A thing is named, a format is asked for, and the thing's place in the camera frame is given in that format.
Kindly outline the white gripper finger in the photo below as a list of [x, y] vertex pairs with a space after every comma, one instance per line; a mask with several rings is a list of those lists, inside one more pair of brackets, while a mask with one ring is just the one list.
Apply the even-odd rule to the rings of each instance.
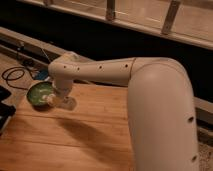
[[73, 110], [76, 105], [77, 102], [73, 97], [66, 97], [63, 101], [63, 107], [67, 110]]
[[61, 104], [63, 102], [63, 98], [54, 95], [53, 102], [54, 104]]

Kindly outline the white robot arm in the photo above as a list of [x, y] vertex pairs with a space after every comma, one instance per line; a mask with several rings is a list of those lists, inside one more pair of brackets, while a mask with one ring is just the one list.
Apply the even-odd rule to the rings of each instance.
[[194, 95], [184, 67], [174, 59], [132, 57], [77, 62], [73, 53], [52, 61], [56, 105], [74, 80], [123, 85], [135, 171], [199, 171]]

